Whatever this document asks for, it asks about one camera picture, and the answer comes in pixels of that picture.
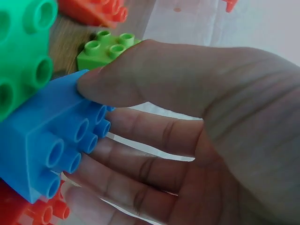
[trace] green building block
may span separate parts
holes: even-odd
[[[133,34],[113,36],[108,30],[100,31],[96,39],[86,43],[84,50],[77,56],[78,70],[103,67],[139,42]]]
[[[0,3],[0,122],[52,77],[48,56],[56,0]]]

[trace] wooden surface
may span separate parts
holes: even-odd
[[[119,23],[112,33],[131,32],[136,38],[142,39],[154,4],[155,0],[126,0],[128,18],[125,23]],[[76,56],[82,45],[100,29],[100,27],[87,27],[64,15],[58,15],[50,34],[50,56],[54,63],[53,78],[77,71]]]

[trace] human hand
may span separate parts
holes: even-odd
[[[120,108],[112,132],[193,162],[159,158],[109,138],[63,185],[86,225],[146,225],[97,197],[166,225],[300,224],[300,68],[250,48],[144,41],[78,83],[87,98],[150,101],[203,120]]]

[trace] red building block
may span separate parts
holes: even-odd
[[[238,2],[238,0],[223,0],[224,2],[227,2],[226,12],[230,13],[232,12],[234,6]]]
[[[58,0],[59,10],[89,26],[116,28],[127,19],[124,0]]]
[[[59,219],[67,219],[69,214],[70,209],[64,202],[60,189],[53,199],[41,199],[30,204],[0,180],[1,225],[55,225]]]

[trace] toy building block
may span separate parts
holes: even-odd
[[[127,19],[124,0],[58,0],[59,10],[89,26],[116,28]]]
[[[65,203],[60,188],[53,199],[40,199],[30,204],[2,180],[0,211],[2,225],[55,225],[70,215],[70,208]]]
[[[1,1],[0,122],[50,81],[49,29],[57,11],[55,0]]]
[[[238,0],[223,0],[224,2],[227,2],[226,12],[230,13],[233,11],[233,8],[235,7]]]
[[[109,131],[106,106],[77,92],[86,72],[50,81],[0,123],[0,178],[30,203],[53,198],[59,174],[73,173],[81,152],[91,153]]]
[[[108,30],[100,31],[96,39],[86,43],[84,50],[77,56],[78,70],[103,67],[139,42],[133,34],[113,36]]]

